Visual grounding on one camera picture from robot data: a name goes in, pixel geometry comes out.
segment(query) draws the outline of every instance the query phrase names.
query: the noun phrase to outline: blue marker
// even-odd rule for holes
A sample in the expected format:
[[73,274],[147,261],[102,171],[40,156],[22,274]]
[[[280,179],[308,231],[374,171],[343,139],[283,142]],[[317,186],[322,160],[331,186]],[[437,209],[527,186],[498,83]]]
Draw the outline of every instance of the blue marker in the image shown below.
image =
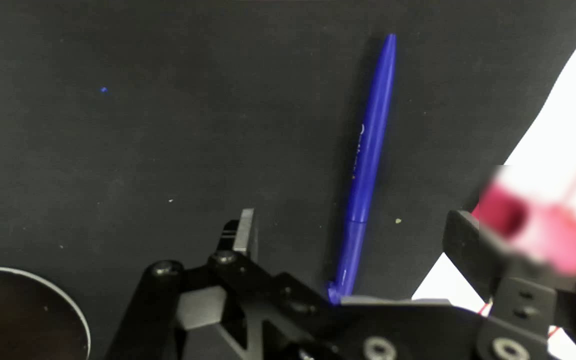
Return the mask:
[[368,111],[353,156],[352,186],[343,223],[343,248],[338,263],[336,280],[328,289],[328,299],[331,304],[338,304],[340,299],[352,294],[353,290],[379,155],[383,149],[393,79],[396,37],[388,35],[372,79]]

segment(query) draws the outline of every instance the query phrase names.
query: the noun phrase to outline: dark table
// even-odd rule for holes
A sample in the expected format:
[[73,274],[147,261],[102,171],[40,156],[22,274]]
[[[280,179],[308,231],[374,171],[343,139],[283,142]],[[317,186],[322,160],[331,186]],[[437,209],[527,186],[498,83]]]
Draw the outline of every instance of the dark table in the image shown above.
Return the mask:
[[410,296],[576,49],[576,3],[0,0],[0,265],[79,303],[91,358],[142,269],[201,265],[243,207],[259,265],[323,290],[386,33],[399,93],[357,293]]

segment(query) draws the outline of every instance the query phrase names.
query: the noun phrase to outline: black surface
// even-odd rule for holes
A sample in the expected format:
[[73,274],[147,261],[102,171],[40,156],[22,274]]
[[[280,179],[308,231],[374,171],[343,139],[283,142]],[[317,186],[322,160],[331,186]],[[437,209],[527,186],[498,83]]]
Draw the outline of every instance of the black surface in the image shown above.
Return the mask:
[[69,290],[93,358],[143,267],[204,263],[242,207],[259,263],[322,290],[383,33],[399,95],[357,290],[410,296],[573,50],[576,3],[0,0],[0,265]]

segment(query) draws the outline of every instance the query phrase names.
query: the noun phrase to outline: red object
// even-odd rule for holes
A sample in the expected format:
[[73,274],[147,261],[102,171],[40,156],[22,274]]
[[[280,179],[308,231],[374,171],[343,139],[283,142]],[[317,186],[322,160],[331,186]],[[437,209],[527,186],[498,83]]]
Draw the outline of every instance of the red object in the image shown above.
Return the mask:
[[526,201],[493,182],[471,215],[518,252],[542,254],[557,270],[576,272],[573,209]]

